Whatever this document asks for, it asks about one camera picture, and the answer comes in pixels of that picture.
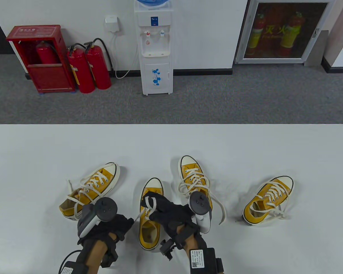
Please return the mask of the person's right hand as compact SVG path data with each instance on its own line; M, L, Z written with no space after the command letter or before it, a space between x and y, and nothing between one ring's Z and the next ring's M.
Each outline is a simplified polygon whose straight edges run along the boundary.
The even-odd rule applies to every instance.
M195 238L200 228L192 221L192 211L188 205L174 204L159 193L147 192L140 205L146 208L146 218L160 224L178 249L186 246L189 238Z

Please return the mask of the person's left hand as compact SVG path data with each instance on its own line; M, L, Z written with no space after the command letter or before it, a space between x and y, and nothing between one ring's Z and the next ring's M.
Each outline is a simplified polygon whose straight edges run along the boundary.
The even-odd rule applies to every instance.
M103 222L95 225L84 236L81 237L77 245L84 245L91 240L101 241L108 247L115 246L118 241L125 239L126 233L131 229L135 223L134 219L126 218L122 214L117 214L111 221Z

